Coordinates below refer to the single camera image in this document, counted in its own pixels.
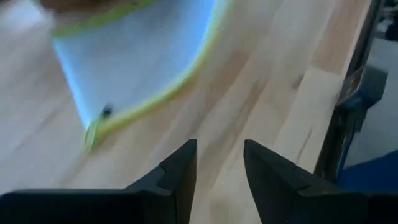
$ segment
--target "wooden board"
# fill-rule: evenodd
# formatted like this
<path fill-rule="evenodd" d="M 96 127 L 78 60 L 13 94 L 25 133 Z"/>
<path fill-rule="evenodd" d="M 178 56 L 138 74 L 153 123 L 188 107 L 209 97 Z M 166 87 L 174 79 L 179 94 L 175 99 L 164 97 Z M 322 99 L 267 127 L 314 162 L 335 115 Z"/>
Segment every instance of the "wooden board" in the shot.
<path fill-rule="evenodd" d="M 35 10 L 13 2 L 5 7 Z M 197 138 L 191 223 L 259 223 L 243 141 L 313 171 L 369 4 L 236 1 L 197 78 L 90 155 L 81 150 L 79 118 L 43 35 L 50 19 L 21 29 L 12 10 L 0 9 L 0 33 L 8 34 L 0 35 L 0 191 L 123 188 Z"/>

